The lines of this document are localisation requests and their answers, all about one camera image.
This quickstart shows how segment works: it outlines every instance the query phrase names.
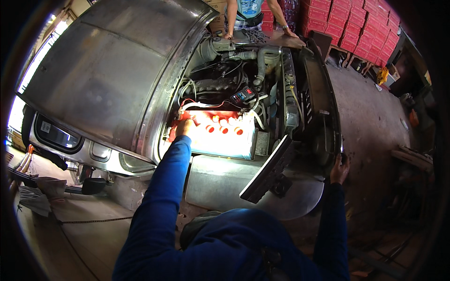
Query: radiator hose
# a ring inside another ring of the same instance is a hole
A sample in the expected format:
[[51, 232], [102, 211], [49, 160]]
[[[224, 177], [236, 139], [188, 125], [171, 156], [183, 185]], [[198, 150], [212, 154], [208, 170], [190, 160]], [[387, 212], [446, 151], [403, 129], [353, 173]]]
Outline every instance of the radiator hose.
[[281, 54], [281, 47], [266, 46], [258, 50], [258, 75], [256, 76], [256, 79], [253, 80], [253, 85], [255, 86], [260, 86], [266, 75], [266, 63], [264, 57], [267, 53]]

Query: person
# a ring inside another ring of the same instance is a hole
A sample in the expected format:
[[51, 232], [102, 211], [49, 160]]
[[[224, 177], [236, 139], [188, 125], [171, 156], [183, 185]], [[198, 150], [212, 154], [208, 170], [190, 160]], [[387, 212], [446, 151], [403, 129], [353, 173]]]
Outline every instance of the person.
[[[288, 23], [284, 18], [283, 11], [281, 10], [281, 7], [278, 4], [277, 0], [266, 1], [275, 18], [283, 27], [284, 33], [288, 36], [298, 38], [298, 36], [289, 29]], [[261, 6], [263, 2], [264, 0], [227, 0], [227, 6], [225, 7], [224, 16], [224, 27], [226, 32], [224, 38], [232, 38], [234, 30], [261, 30]], [[230, 23], [233, 22], [234, 27], [230, 28]]]
[[184, 227], [180, 237], [183, 251], [176, 250], [175, 225], [196, 129], [192, 120], [178, 126], [177, 137], [133, 216], [113, 280], [350, 279], [342, 189], [349, 161], [341, 164], [340, 155], [322, 198], [313, 260], [295, 247], [276, 218], [257, 209], [234, 209], [219, 215], [207, 212], [197, 226], [190, 227], [193, 221]]

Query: open car hood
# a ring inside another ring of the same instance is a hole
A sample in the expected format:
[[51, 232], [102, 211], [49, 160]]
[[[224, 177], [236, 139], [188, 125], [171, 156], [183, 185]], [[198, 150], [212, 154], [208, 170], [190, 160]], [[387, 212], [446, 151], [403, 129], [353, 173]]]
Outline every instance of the open car hood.
[[21, 98], [87, 139], [153, 161], [186, 63], [218, 12], [201, 0], [108, 0], [55, 42]]

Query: light blue t-shirt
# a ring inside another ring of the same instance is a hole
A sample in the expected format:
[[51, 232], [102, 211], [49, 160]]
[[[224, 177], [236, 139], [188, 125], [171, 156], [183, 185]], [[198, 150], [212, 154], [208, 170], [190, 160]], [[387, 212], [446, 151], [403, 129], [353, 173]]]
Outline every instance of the light blue t-shirt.
[[[246, 18], [254, 18], [261, 13], [261, 6], [264, 0], [237, 0], [238, 11]], [[243, 21], [244, 19], [239, 15], [236, 15], [236, 19]]]

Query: bag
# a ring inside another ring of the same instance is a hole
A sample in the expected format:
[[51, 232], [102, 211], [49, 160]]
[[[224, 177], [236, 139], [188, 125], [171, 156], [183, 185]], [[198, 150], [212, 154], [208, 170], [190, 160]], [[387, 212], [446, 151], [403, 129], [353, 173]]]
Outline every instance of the bag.
[[261, 12], [259, 15], [253, 18], [246, 18], [243, 14], [238, 11], [238, 16], [243, 18], [247, 22], [248, 27], [255, 27], [262, 22], [262, 18], [264, 17], [264, 13]]

